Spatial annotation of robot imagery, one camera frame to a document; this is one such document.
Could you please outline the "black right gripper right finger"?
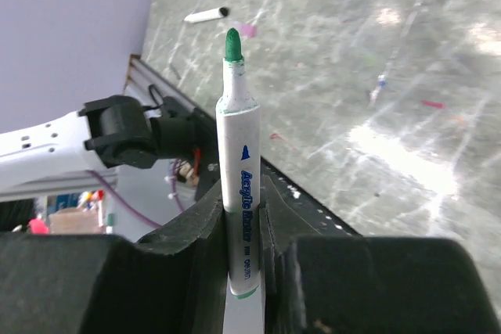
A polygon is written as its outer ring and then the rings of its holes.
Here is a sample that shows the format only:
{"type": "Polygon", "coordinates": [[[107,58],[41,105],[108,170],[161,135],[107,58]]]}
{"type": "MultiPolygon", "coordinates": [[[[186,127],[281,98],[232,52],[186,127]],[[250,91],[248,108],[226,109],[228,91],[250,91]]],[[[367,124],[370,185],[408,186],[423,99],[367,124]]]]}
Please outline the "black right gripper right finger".
{"type": "Polygon", "coordinates": [[[497,333],[470,254],[429,237],[324,235],[261,180],[267,333],[497,333]]]}

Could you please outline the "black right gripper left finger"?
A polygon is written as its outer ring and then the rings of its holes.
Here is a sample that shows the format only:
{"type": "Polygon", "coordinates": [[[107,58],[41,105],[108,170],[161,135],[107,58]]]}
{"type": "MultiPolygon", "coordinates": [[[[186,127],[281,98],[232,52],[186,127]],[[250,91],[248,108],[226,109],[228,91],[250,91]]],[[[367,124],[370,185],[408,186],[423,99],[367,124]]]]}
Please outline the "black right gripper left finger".
{"type": "Polygon", "coordinates": [[[225,247],[220,185],[138,242],[4,233],[1,330],[220,333],[225,247]]]}

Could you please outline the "white green marker pen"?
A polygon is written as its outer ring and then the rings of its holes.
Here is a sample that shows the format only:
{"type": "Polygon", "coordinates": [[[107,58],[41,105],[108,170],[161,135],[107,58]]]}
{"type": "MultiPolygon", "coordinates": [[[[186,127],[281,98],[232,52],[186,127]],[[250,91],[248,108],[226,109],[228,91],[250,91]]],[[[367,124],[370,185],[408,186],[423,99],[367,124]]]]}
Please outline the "white green marker pen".
{"type": "Polygon", "coordinates": [[[236,298],[245,299],[260,283],[260,106],[248,88],[240,34],[235,28],[225,37],[222,73],[223,92],[215,112],[229,288],[236,298]]]}

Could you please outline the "pink pen cap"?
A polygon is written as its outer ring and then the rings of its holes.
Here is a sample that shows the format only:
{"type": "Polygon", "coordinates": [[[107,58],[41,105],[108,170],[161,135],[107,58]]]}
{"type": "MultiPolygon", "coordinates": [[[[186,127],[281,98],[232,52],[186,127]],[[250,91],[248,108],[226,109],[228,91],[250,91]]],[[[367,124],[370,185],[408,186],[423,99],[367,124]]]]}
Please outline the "pink pen cap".
{"type": "Polygon", "coordinates": [[[257,34],[256,26],[248,23],[237,23],[236,29],[240,32],[241,35],[248,38],[253,38],[257,34]]]}

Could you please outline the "white black marker pen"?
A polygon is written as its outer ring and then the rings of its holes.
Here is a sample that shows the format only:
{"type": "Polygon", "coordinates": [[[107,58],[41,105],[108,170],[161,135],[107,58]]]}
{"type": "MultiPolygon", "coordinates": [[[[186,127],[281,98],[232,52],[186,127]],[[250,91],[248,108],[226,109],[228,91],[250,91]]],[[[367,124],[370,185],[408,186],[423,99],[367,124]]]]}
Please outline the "white black marker pen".
{"type": "Polygon", "coordinates": [[[218,7],[196,13],[191,13],[184,18],[185,23],[195,24],[204,23],[212,20],[220,20],[226,18],[230,14],[228,7],[218,7]]]}

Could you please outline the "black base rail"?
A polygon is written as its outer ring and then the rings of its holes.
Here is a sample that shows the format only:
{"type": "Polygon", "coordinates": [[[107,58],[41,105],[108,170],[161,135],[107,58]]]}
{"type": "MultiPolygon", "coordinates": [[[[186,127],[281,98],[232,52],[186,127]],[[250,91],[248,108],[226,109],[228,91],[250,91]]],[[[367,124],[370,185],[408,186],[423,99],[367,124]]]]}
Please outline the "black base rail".
{"type": "MultiPolygon", "coordinates": [[[[162,98],[160,113],[176,121],[175,126],[162,127],[163,140],[160,144],[168,147],[170,159],[187,162],[196,169],[198,183],[194,200],[197,202],[220,176],[215,120],[182,96],[162,98]]],[[[261,160],[261,172],[271,179],[284,203],[318,232],[330,235],[358,234],[266,159],[261,160]]]]}

